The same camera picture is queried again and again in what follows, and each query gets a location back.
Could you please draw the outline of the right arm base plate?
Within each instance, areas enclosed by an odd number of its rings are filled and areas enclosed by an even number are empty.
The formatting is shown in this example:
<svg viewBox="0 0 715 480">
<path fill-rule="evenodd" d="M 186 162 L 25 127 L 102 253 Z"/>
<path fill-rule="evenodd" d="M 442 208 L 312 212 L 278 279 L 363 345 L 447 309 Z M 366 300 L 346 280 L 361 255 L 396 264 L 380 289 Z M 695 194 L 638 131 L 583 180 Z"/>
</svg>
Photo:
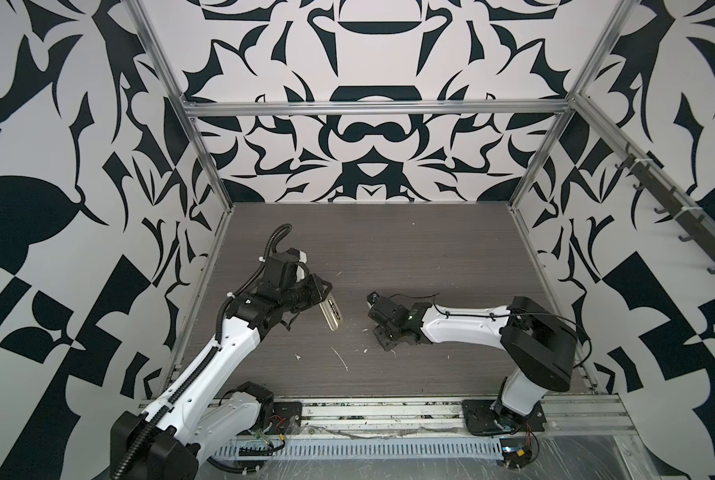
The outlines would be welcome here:
<svg viewBox="0 0 715 480">
<path fill-rule="evenodd" d="M 503 406 L 499 400 L 467 399 L 461 402 L 465 429 L 471 435 L 495 437 L 545 431 L 545 412 L 537 402 L 530 414 L 521 414 Z"/>
</svg>

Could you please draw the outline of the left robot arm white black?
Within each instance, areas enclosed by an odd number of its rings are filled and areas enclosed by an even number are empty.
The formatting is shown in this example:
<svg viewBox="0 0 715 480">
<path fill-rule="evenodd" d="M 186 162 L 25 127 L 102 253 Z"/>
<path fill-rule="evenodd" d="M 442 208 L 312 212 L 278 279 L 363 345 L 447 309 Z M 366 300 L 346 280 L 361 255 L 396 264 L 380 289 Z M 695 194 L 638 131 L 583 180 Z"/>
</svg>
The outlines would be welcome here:
<svg viewBox="0 0 715 480">
<path fill-rule="evenodd" d="M 123 413 L 111 429 L 112 479 L 194 479 L 214 454 L 239 434 L 264 430 L 273 414 L 273 393 L 253 382 L 215 397 L 241 363 L 287 314 L 328 301 L 333 286 L 291 248 L 267 254 L 258 277 L 227 296 L 214 337 L 163 394 L 141 413 Z"/>
</svg>

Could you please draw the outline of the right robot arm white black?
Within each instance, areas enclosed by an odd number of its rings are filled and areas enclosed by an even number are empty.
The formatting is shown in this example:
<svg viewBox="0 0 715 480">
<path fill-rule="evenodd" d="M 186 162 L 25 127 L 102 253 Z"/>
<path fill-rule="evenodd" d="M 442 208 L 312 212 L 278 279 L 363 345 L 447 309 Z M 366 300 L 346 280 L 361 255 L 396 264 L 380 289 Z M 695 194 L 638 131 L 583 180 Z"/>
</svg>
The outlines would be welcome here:
<svg viewBox="0 0 715 480">
<path fill-rule="evenodd" d="M 485 309 L 449 308 L 435 299 L 405 307 L 391 297 L 367 296 L 369 318 L 383 349 L 409 345 L 465 343 L 507 352 L 515 371 L 497 399 L 463 404 L 465 425 L 473 435 L 517 432 L 539 409 L 549 392 L 567 392 L 575 369 L 579 337 L 565 320 L 525 297 Z"/>
</svg>

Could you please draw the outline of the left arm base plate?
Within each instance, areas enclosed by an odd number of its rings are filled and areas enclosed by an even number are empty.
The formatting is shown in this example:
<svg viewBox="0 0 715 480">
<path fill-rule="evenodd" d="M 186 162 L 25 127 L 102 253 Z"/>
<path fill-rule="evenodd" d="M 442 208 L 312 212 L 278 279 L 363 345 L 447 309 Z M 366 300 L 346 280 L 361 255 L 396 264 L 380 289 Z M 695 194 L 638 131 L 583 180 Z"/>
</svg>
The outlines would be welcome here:
<svg viewBox="0 0 715 480">
<path fill-rule="evenodd" d="M 247 430 L 247 434 L 289 433 L 301 426 L 304 404 L 299 401 L 276 400 L 262 408 L 257 422 Z"/>
</svg>

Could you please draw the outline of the white remote control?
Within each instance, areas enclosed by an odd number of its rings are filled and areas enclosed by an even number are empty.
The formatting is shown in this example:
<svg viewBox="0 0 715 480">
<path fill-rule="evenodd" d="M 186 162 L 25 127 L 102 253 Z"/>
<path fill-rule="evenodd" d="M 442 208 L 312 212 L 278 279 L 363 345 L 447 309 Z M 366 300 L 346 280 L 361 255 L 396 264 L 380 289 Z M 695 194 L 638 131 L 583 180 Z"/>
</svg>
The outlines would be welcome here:
<svg viewBox="0 0 715 480">
<path fill-rule="evenodd" d="M 337 331 L 342 323 L 343 317 L 333 294 L 329 293 L 319 306 L 330 330 Z"/>
</svg>

